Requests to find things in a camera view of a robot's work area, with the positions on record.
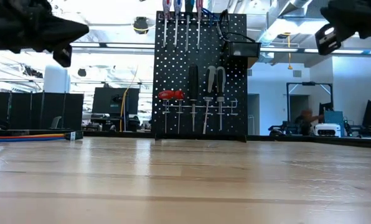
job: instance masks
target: black tool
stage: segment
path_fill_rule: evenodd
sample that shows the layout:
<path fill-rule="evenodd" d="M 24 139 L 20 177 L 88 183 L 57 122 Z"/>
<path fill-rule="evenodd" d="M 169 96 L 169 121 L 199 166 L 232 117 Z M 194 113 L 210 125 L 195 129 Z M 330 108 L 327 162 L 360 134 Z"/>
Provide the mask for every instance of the black tool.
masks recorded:
<path fill-rule="evenodd" d="M 198 66 L 196 64 L 191 64 L 188 68 L 188 83 L 189 83 L 189 92 L 188 96 L 192 103 L 192 131 L 195 131 L 195 104 L 198 100 L 198 87 L 199 87 L 199 78 L 198 78 Z"/>
<path fill-rule="evenodd" d="M 223 113 L 222 113 L 222 106 L 224 102 L 224 86 L 225 86 L 225 70 L 223 67 L 217 67 L 217 99 L 218 102 L 218 115 L 220 116 L 220 128 L 219 131 L 223 129 Z"/>
<path fill-rule="evenodd" d="M 187 16 L 187 30 L 185 31 L 185 52 L 188 51 L 188 30 L 190 29 L 190 19 L 192 18 L 193 8 L 194 0 L 185 0 L 185 15 Z"/>
<path fill-rule="evenodd" d="M 205 122 L 204 122 L 204 131 L 202 134 L 206 134 L 206 125 L 207 125 L 207 120 L 208 120 L 208 112 L 209 112 L 209 102 L 213 100 L 213 85 L 215 83 L 215 76 L 216 76 L 216 67 L 213 65 L 208 67 L 208 70 L 206 71 L 205 74 L 205 102 L 206 102 L 206 111 L 205 111 Z"/>

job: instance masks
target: white wall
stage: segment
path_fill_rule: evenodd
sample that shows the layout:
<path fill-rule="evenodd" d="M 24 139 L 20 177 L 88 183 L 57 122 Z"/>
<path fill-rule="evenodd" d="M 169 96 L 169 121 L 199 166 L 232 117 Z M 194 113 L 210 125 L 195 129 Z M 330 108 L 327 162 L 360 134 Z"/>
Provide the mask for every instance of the white wall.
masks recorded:
<path fill-rule="evenodd" d="M 248 116 L 253 120 L 248 121 L 248 134 L 260 135 L 260 95 L 248 94 Z"/>
<path fill-rule="evenodd" d="M 333 83 L 334 73 L 332 66 L 332 57 L 310 68 L 310 81 L 316 83 Z M 318 114 L 319 104 L 331 102 L 331 97 L 320 86 L 312 86 L 310 88 L 310 108 L 312 109 L 313 114 Z"/>
<path fill-rule="evenodd" d="M 334 109 L 362 124 L 371 100 L 371 57 L 333 57 Z"/>
<path fill-rule="evenodd" d="M 302 70 L 302 78 L 294 78 L 287 63 L 274 66 L 256 63 L 252 66 L 252 76 L 248 77 L 248 94 L 260 95 L 260 135 L 268 135 L 268 128 L 281 125 L 287 120 L 286 83 L 309 82 L 310 71 L 303 64 L 293 63 L 294 70 Z M 299 86 L 292 94 L 309 95 L 309 87 Z"/>

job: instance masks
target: computer monitor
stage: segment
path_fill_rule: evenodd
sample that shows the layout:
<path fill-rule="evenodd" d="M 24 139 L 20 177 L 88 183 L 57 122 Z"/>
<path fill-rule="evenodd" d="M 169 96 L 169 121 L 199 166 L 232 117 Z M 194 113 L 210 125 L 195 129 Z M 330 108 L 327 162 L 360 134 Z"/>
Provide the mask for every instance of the computer monitor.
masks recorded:
<path fill-rule="evenodd" d="M 126 88 L 95 88 L 92 113 L 120 114 L 125 91 Z M 138 95 L 138 88 L 129 88 L 125 101 L 127 114 L 137 114 Z"/>
<path fill-rule="evenodd" d="M 333 110 L 334 110 L 334 107 L 332 103 L 320 103 L 318 114 L 323 115 L 325 111 L 333 111 Z"/>

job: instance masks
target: yellow cable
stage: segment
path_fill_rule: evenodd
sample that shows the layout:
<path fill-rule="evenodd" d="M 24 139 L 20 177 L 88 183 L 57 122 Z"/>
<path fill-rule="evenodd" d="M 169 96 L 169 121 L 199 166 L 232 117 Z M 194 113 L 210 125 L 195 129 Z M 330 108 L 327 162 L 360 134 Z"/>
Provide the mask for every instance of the yellow cable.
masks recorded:
<path fill-rule="evenodd" d="M 133 27 L 133 29 L 136 30 L 136 31 L 147 31 L 147 30 L 150 30 L 150 29 L 153 29 L 153 28 L 155 28 L 155 25 L 153 25 L 153 26 L 151 26 L 151 27 L 148 27 L 147 29 L 137 29 L 137 28 Z"/>
<path fill-rule="evenodd" d="M 130 83 L 130 85 L 128 86 L 128 88 L 124 91 L 123 99 L 122 99 L 122 105 L 121 105 L 121 118 L 122 118 L 122 116 L 123 116 L 124 102 L 126 101 L 126 94 L 128 93 L 128 91 L 129 91 L 131 85 L 133 84 L 134 79 L 136 78 L 136 74 L 137 74 L 137 73 L 134 74 L 133 80 L 131 81 L 131 83 Z M 119 121 L 119 129 L 120 129 L 121 132 L 123 132 L 123 131 L 122 131 L 122 119 L 120 119 L 120 121 Z"/>
<path fill-rule="evenodd" d="M 288 48 L 289 48 L 289 47 L 291 47 L 291 35 L 290 35 L 290 34 L 288 35 Z M 288 69 L 289 69 L 289 70 L 292 70 L 293 67 L 292 67 L 292 65 L 291 65 L 291 52 L 288 53 L 288 55 L 289 55 L 289 66 L 288 66 Z"/>

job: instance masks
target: table surface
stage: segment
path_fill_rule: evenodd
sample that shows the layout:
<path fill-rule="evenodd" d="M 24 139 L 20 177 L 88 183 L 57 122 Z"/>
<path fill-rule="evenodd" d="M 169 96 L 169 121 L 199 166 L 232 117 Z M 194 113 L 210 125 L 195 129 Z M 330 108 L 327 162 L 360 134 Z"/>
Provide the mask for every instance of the table surface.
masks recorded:
<path fill-rule="evenodd" d="M 0 224 L 371 223 L 371 149 L 85 138 L 0 143 Z"/>

